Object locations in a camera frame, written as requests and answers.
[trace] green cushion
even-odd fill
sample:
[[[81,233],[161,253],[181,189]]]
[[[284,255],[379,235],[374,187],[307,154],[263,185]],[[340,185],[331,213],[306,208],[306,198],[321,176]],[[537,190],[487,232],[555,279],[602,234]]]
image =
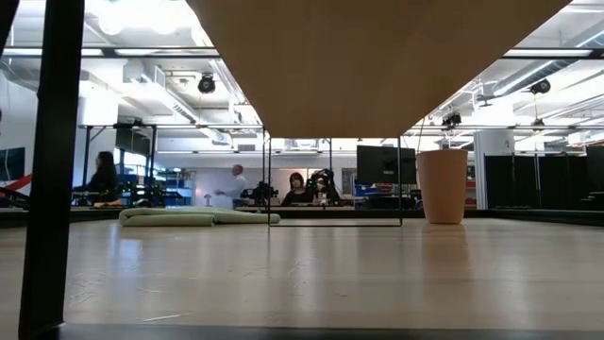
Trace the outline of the green cushion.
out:
[[[236,212],[232,210],[196,207],[182,209],[134,208],[120,212],[124,227],[211,227],[219,224],[265,224],[266,214]],[[280,217],[271,214],[271,223]]]

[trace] security camera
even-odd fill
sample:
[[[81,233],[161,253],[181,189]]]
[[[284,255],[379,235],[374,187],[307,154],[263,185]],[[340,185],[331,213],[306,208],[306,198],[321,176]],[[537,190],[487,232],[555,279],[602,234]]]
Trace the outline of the security camera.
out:
[[[461,115],[459,112],[452,112],[451,114],[443,117],[442,126],[444,127],[453,128],[459,124],[461,124]]]
[[[201,81],[197,85],[197,89],[202,94],[211,94],[216,90],[216,83],[214,82],[213,74],[203,74]]]
[[[532,94],[547,94],[551,90],[551,84],[547,79],[543,79],[539,82],[534,83],[528,90]]]

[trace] white shirt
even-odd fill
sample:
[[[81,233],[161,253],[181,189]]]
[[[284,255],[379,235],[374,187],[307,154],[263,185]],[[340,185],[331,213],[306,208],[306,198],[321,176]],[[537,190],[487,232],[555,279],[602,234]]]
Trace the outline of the white shirt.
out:
[[[247,189],[247,179],[245,179],[243,174],[239,174],[235,176],[233,187],[231,187],[229,190],[225,190],[225,196],[229,196],[232,199],[239,198],[239,195],[245,189]]]

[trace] pillar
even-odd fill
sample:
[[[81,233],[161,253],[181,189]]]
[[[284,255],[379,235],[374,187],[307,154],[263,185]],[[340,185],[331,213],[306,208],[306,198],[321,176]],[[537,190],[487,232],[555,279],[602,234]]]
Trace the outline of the pillar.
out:
[[[114,86],[123,83],[124,60],[83,60],[82,70],[92,76],[89,80],[80,80],[80,97],[77,107],[77,124],[80,125],[113,125],[117,123],[120,99],[113,90]],[[90,181],[96,171],[94,163],[100,151],[113,152],[116,131],[107,128],[102,132],[95,128],[91,131],[88,170],[86,181]],[[84,170],[84,153],[86,129],[78,128],[75,135],[75,159],[73,185],[82,184]]]

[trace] black panel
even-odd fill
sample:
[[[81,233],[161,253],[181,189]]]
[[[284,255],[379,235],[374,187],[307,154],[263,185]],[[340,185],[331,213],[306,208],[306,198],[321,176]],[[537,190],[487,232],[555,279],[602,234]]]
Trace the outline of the black panel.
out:
[[[565,156],[539,158],[541,203],[544,209],[568,209],[568,175]]]
[[[515,190],[512,156],[485,156],[484,169],[489,209],[513,206]]]
[[[604,146],[587,147],[587,169],[590,191],[604,191]]]
[[[119,128],[115,132],[115,147],[139,155],[148,155],[151,150],[151,143],[148,138],[139,133],[130,129]]]
[[[565,209],[583,209],[585,203],[582,199],[587,197],[590,192],[587,157],[569,156],[568,172],[569,180],[566,188],[568,206]]]
[[[513,157],[515,200],[513,206],[538,208],[537,176],[534,156]]]
[[[396,147],[357,146],[357,180],[361,183],[398,183]],[[401,184],[416,184],[415,149],[400,149]]]

